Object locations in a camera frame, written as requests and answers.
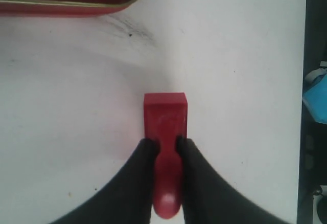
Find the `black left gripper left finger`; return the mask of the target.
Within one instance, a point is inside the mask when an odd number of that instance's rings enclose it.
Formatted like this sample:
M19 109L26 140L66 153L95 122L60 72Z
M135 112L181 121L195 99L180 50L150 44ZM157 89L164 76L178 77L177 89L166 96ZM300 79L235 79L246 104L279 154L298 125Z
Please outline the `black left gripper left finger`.
M140 140L131 157L110 182L55 223L150 223L154 162L158 153L156 142Z

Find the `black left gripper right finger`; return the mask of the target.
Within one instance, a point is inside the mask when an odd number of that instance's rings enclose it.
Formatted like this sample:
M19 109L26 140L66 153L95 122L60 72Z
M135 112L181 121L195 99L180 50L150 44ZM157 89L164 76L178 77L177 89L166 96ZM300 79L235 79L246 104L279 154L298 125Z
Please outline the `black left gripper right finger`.
M284 223L226 182L193 140L178 137L183 163L182 208L185 223Z

